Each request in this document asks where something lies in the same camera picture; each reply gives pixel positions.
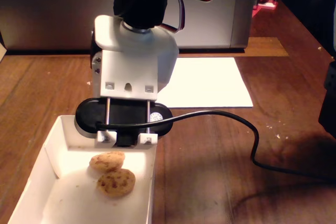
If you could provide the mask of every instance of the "wood grain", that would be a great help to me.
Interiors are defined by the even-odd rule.
[[[227,111],[259,129],[259,161],[336,177],[336,141],[318,123],[330,55],[282,3],[255,16],[251,36],[277,37],[289,57],[238,57],[254,107]],[[0,63],[0,223],[56,117],[91,97],[90,75],[87,57]],[[335,187],[254,166],[252,144],[252,132],[227,118],[175,123],[158,144],[153,224],[334,223]]]
[[[289,56],[281,42],[276,37],[250,37],[245,50],[236,52],[221,52],[219,50],[204,50],[202,53],[182,53],[179,57],[286,57]]]

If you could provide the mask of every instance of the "red object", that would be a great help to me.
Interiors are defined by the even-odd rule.
[[[276,0],[259,0],[258,5],[253,7],[252,17],[254,17],[261,9],[275,10],[278,6]]]

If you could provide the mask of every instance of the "black cable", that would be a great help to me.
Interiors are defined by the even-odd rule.
[[[204,110],[204,111],[191,112],[191,113],[187,113],[187,114],[184,114],[184,115],[175,116],[173,118],[164,119],[164,120],[160,120],[160,121],[156,121],[156,122],[150,122],[150,123],[114,124],[114,125],[113,124],[97,123],[96,126],[97,126],[97,129],[99,129],[99,130],[143,129],[143,128],[147,128],[147,127],[159,126],[159,125],[165,124],[165,123],[172,123],[172,122],[176,122],[176,121],[187,119],[187,118],[192,118],[194,116],[199,116],[199,115],[225,116],[225,117],[234,119],[234,120],[244,124],[248,128],[250,128],[254,133],[254,143],[253,143],[253,147],[252,147],[252,150],[251,150],[250,159],[256,166],[259,166],[259,167],[267,169],[267,170],[272,170],[274,172],[299,175],[299,176],[303,176],[303,177],[309,177],[309,178],[324,180],[324,181],[331,182],[331,183],[336,183],[335,178],[329,178],[329,177],[323,177],[323,176],[318,176],[318,175],[314,175],[314,174],[302,173],[300,171],[281,168],[281,167],[276,167],[276,166],[271,166],[271,165],[266,165],[266,164],[263,164],[263,163],[260,163],[260,162],[256,161],[256,153],[257,153],[257,148],[258,148],[258,144],[259,144],[259,132],[258,132],[257,128],[253,124],[251,124],[250,122],[245,120],[244,118],[241,118],[240,116],[237,116],[235,114],[232,114],[232,113],[229,113],[229,112],[226,112],[226,111]]]

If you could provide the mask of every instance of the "white cardboard tray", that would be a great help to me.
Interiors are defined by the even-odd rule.
[[[123,168],[134,172],[134,190],[111,199],[96,189],[101,174],[88,165],[111,149],[94,149],[94,139],[75,129],[75,117],[59,116],[54,123],[10,224],[150,224],[156,145],[147,150],[116,148],[125,153]]]

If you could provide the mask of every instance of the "cookie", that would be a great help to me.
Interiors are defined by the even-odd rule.
[[[97,188],[109,197],[120,197],[130,193],[135,185],[135,175],[127,169],[103,174]]]
[[[90,161],[90,166],[99,172],[108,173],[120,169],[124,160],[124,152],[106,152],[94,156]]]

